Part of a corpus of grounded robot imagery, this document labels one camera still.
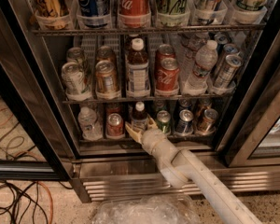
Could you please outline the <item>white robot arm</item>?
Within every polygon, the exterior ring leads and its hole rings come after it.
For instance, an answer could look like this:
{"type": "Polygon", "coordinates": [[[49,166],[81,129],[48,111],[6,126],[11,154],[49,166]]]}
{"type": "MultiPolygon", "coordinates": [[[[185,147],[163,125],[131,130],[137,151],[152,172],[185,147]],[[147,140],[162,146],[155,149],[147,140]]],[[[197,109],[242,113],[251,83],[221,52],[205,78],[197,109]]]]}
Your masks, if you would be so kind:
{"type": "Polygon", "coordinates": [[[194,153],[178,149],[154,119],[148,118],[145,131],[134,130],[129,122],[125,123],[125,129],[155,159],[172,187],[180,189],[192,180],[225,224],[262,224],[194,153]]]}

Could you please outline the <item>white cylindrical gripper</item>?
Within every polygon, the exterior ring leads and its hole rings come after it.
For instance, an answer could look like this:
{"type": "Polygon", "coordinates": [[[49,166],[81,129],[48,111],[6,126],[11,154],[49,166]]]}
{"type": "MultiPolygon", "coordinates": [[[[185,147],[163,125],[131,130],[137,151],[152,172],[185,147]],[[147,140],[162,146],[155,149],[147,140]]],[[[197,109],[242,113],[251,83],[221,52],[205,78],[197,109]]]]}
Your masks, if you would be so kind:
{"type": "Polygon", "coordinates": [[[156,121],[147,116],[147,130],[143,133],[135,131],[129,122],[125,123],[125,129],[129,136],[141,144],[143,150],[153,156],[157,161],[171,162],[177,153],[177,148],[171,143],[167,136],[158,128],[156,121]]]}

